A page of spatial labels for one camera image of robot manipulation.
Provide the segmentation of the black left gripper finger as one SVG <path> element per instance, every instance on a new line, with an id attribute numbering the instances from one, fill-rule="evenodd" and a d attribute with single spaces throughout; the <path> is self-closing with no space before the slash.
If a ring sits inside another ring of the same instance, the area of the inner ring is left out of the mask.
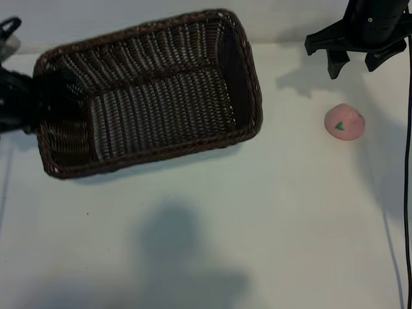
<path id="1" fill-rule="evenodd" d="M 49 71 L 33 77 L 36 90 L 45 97 L 74 97 L 83 95 L 76 75 L 69 69 Z"/>
<path id="2" fill-rule="evenodd" d="M 32 97 L 32 129 L 43 122 L 78 121 L 83 117 L 82 108 L 75 97 Z"/>

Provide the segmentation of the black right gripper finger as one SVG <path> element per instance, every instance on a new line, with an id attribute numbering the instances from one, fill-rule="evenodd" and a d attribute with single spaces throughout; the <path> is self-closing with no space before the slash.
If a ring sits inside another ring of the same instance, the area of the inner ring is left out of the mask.
<path id="1" fill-rule="evenodd" d="M 384 50 L 375 53 L 367 53 L 365 58 L 365 64 L 368 71 L 375 71 L 381 64 L 383 64 L 389 58 L 403 52 L 405 49 L 406 41 L 399 41 Z"/>
<path id="2" fill-rule="evenodd" d="M 336 79 L 343 66 L 350 61 L 346 51 L 327 50 L 328 73 L 331 79 Z"/>

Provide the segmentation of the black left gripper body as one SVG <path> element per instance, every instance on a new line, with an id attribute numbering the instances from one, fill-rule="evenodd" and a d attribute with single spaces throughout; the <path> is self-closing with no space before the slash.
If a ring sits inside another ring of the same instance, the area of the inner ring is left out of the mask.
<path id="1" fill-rule="evenodd" d="M 35 133 L 33 79 L 16 71 L 1 71 L 1 133 Z"/>

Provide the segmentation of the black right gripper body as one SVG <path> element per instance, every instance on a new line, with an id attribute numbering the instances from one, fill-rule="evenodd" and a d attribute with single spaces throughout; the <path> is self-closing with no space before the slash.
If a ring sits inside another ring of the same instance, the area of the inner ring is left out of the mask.
<path id="1" fill-rule="evenodd" d="M 342 52 L 380 52 L 407 37 L 407 14 L 389 19 L 366 17 L 341 19 L 323 30 L 308 35 L 307 54 L 318 50 Z"/>

